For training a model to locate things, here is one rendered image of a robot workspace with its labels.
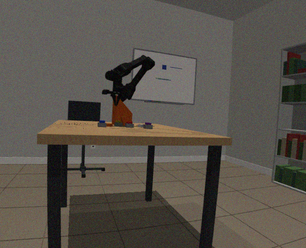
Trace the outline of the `red button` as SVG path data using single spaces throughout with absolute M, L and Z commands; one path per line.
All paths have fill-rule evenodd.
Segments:
M 134 124 L 131 121 L 127 121 L 127 123 L 125 123 L 125 127 L 126 128 L 134 128 Z

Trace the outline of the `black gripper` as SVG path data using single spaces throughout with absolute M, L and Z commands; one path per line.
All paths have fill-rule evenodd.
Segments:
M 118 102 L 119 102 L 120 98 L 123 97 L 123 95 L 124 95 L 124 96 L 128 96 L 128 97 L 131 96 L 131 92 L 129 92 L 129 91 L 125 91 L 125 92 L 116 92 L 116 91 L 115 91 L 115 85 L 117 85 L 116 83 L 118 83 L 118 85 L 121 85 L 120 82 L 113 82 L 113 91 L 105 90 L 105 89 L 102 91 L 102 95 L 111 94 L 115 106 L 118 105 Z M 118 95 L 118 96 L 117 96 L 117 99 L 116 99 L 116 95 L 115 95 L 115 94 Z

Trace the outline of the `blue button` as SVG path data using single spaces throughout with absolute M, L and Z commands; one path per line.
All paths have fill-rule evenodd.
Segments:
M 106 122 L 105 122 L 105 120 L 100 120 L 100 121 L 98 122 L 98 127 L 106 127 Z

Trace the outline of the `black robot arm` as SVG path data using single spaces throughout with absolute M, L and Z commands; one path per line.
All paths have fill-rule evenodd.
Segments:
M 142 77 L 144 76 L 144 74 L 152 69 L 152 67 L 154 67 L 155 65 L 155 61 L 152 60 L 150 57 L 146 57 L 145 55 L 142 55 L 141 57 L 139 57 L 138 59 L 131 61 L 129 63 L 123 63 L 118 65 L 117 67 L 115 67 L 113 70 L 111 71 L 107 71 L 105 73 L 105 78 L 107 80 L 113 81 L 113 82 L 122 82 L 122 78 L 126 75 L 128 75 L 132 69 L 138 67 L 142 65 L 141 69 L 138 71 L 138 73 L 136 74 L 136 76 L 133 78 L 133 80 L 131 81 L 131 83 L 128 83 L 126 85 L 118 85 L 118 83 L 116 83 L 117 85 L 115 85 L 115 91 L 116 92 L 125 92 L 125 91 L 129 91 L 131 92 L 131 96 L 124 96 L 120 98 L 120 100 L 122 102 L 124 102 L 126 99 L 130 100 L 135 92 L 135 88 L 136 85 L 138 84 L 138 82 L 142 79 Z

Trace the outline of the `purple button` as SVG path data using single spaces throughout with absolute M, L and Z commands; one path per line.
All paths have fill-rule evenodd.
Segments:
M 144 129 L 152 129 L 153 125 L 151 125 L 151 123 L 146 122 L 145 125 L 143 125 Z

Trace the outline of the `yellow button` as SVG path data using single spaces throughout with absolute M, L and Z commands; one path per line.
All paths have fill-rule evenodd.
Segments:
M 114 122 L 114 126 L 116 127 L 122 127 L 123 123 L 120 120 L 116 120 L 116 122 Z

